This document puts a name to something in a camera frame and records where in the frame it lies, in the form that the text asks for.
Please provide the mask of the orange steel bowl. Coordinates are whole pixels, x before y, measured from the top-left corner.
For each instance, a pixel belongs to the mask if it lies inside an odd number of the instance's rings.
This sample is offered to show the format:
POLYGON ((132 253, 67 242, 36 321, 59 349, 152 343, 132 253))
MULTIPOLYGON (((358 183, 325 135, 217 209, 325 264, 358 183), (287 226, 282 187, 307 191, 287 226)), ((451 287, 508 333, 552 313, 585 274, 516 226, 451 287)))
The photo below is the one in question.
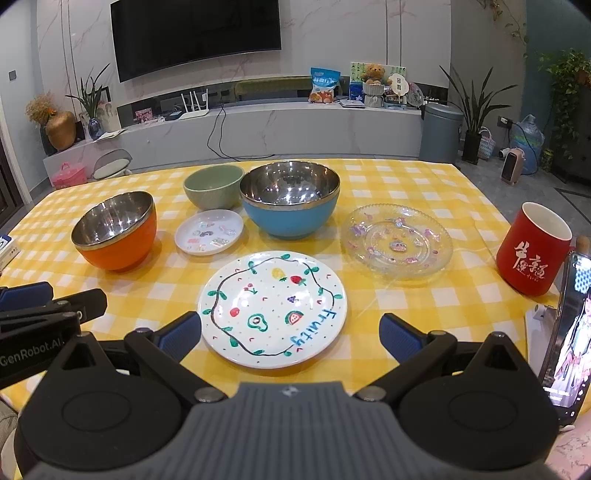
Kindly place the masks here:
POLYGON ((141 264, 155 240, 157 213, 145 191, 115 195, 92 207, 75 224, 71 241, 92 266, 122 272, 141 264))

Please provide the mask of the clear glass plate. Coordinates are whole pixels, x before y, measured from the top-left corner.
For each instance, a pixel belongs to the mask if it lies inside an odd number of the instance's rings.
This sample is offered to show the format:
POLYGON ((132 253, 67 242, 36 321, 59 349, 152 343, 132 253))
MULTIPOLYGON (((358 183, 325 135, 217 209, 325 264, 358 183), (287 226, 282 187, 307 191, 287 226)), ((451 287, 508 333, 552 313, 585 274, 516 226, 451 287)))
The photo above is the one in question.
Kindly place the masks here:
POLYGON ((426 213, 399 204, 362 206, 346 216, 341 241, 370 270, 402 281, 443 271, 454 253, 448 231, 426 213))

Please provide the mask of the white fruity painted plate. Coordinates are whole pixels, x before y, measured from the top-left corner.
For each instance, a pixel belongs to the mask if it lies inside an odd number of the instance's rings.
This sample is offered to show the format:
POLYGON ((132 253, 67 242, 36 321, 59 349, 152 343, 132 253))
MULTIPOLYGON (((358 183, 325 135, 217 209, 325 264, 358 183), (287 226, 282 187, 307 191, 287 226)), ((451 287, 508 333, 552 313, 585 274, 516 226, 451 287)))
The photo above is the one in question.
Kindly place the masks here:
POLYGON ((346 290, 328 265, 297 252, 263 251, 224 265, 197 303, 201 337, 224 359, 283 369, 318 356, 348 315, 346 290))

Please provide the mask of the small white sticker plate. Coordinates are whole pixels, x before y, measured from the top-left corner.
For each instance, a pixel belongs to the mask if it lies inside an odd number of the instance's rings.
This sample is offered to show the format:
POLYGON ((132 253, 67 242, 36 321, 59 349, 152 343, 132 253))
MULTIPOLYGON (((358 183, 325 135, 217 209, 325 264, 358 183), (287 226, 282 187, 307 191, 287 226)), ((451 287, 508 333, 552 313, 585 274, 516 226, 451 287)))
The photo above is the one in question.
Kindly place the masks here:
POLYGON ((176 247, 192 256, 211 256, 228 249, 242 236, 242 216, 232 210, 199 212, 185 220, 174 234, 176 247))

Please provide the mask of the blue steel bowl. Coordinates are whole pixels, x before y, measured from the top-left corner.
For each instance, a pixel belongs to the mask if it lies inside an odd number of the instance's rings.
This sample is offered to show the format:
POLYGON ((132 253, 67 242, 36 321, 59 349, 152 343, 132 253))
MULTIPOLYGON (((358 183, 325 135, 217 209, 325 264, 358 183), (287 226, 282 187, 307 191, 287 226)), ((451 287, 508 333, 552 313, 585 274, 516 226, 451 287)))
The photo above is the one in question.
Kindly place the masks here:
POLYGON ((341 191, 341 178, 329 167, 286 160, 256 167, 239 184, 249 219, 270 236, 297 240, 329 220, 341 191))

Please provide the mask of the small white blue box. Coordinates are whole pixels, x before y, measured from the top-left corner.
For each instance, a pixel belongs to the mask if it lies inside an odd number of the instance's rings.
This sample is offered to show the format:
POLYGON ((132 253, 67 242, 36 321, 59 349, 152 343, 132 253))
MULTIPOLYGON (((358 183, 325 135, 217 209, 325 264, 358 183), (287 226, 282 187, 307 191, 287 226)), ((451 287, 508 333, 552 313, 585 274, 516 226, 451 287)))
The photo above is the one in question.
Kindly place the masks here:
POLYGON ((20 248, 16 240, 9 235, 0 236, 0 273, 16 258, 20 248))

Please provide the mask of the pink plastic basket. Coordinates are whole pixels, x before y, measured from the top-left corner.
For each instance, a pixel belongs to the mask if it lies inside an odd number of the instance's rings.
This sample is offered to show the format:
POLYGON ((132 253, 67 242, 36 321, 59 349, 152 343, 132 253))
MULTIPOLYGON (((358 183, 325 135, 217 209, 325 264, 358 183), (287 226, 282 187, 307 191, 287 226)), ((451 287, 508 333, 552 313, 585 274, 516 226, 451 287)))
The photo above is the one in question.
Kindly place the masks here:
POLYGON ((52 186, 56 189, 63 189, 72 186, 82 185, 87 182, 84 165, 81 163, 69 164, 64 162, 60 169, 51 176, 52 186))

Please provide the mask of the yellow checkered tablecloth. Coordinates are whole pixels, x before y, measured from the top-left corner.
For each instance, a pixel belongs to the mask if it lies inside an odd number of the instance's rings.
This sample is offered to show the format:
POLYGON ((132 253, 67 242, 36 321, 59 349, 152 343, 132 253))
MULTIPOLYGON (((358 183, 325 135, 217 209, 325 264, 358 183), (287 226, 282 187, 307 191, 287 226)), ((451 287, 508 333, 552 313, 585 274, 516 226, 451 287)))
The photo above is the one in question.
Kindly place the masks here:
POLYGON ((106 312, 86 324, 100 339, 193 310, 204 333, 184 364, 228 393, 246 381, 360 388, 394 366, 378 334, 386 313, 466 341, 499 330, 525 347, 534 302, 496 266, 509 225, 457 168, 386 160, 332 160, 329 168, 341 195, 322 228, 283 241, 249 217, 236 227, 201 221, 193 241, 212 242, 215 255, 188 255, 175 243, 195 213, 185 169, 55 191, 13 229, 20 250, 1 282, 46 282, 59 297, 103 290, 106 312), (107 272, 86 261, 71 233, 93 206, 132 191, 155 202, 154 243, 140 265, 107 272))

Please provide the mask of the green ceramic bowl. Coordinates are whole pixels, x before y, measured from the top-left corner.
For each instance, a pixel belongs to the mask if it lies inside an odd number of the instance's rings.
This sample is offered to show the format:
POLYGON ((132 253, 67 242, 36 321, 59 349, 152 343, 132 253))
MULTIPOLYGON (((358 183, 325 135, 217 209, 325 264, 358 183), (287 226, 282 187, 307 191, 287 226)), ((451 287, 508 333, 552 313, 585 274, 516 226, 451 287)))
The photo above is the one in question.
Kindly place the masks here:
POLYGON ((239 184, 243 175, 237 165, 211 165, 186 177, 183 190, 199 210, 231 209, 240 201, 239 184))

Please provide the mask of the white wifi router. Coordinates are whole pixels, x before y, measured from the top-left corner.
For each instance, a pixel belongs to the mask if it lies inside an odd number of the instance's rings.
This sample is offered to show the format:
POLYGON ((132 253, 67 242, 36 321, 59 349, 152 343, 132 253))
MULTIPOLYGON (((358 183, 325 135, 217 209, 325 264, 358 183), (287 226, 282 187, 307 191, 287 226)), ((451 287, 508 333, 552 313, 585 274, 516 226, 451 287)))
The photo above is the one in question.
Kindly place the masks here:
POLYGON ((208 90, 203 91, 189 90, 181 95, 183 112, 179 119, 186 120, 192 118, 204 117, 209 113, 208 90))

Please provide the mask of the blue water jug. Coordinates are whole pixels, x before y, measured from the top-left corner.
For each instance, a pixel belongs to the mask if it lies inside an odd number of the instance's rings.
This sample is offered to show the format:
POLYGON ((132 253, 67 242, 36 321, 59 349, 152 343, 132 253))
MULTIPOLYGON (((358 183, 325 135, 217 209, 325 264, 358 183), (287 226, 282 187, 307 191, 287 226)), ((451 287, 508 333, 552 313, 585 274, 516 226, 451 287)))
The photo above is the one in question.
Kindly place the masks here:
POLYGON ((521 121, 512 125, 510 147, 519 148, 524 152, 523 175, 533 175, 538 171, 544 142, 545 136, 538 128, 533 114, 526 115, 521 121))

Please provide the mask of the round paper fan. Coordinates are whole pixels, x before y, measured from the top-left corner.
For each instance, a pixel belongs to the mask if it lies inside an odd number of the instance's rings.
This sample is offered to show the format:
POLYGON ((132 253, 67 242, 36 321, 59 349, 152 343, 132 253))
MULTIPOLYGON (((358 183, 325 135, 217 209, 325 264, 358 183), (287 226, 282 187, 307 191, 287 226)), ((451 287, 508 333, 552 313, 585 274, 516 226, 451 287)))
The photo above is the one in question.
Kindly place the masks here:
POLYGON ((387 98, 391 102, 396 102, 399 105, 407 103, 407 95, 410 91, 410 85, 404 75, 394 73, 389 77, 390 89, 387 93, 387 98))

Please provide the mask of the black television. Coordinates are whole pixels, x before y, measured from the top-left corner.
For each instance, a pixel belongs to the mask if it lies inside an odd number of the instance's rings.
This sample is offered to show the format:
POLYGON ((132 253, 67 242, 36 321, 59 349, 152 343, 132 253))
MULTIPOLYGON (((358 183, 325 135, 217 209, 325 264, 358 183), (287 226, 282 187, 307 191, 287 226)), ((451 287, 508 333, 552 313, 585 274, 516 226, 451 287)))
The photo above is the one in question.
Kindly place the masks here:
POLYGON ((121 82, 165 68, 280 50, 277 1, 123 0, 110 4, 121 82))

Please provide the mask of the teddy bear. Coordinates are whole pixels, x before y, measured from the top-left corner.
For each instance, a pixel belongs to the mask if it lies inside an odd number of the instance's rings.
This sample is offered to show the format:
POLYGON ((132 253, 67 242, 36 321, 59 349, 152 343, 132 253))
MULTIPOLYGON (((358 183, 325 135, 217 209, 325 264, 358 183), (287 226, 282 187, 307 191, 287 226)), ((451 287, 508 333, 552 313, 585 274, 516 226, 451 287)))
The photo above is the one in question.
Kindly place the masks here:
POLYGON ((370 63, 365 66, 362 74, 363 83, 372 85, 387 85, 385 78, 386 69, 382 64, 370 63))

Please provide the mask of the blue snack bag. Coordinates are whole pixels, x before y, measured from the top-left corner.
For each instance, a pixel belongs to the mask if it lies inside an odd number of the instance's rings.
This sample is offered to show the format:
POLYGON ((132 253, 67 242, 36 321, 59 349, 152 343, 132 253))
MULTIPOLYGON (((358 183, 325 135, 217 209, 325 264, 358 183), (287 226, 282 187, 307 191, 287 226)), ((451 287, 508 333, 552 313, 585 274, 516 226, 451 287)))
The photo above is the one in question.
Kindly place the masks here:
POLYGON ((339 86, 341 72, 320 67, 311 67, 311 103, 331 104, 335 101, 335 89, 339 86))

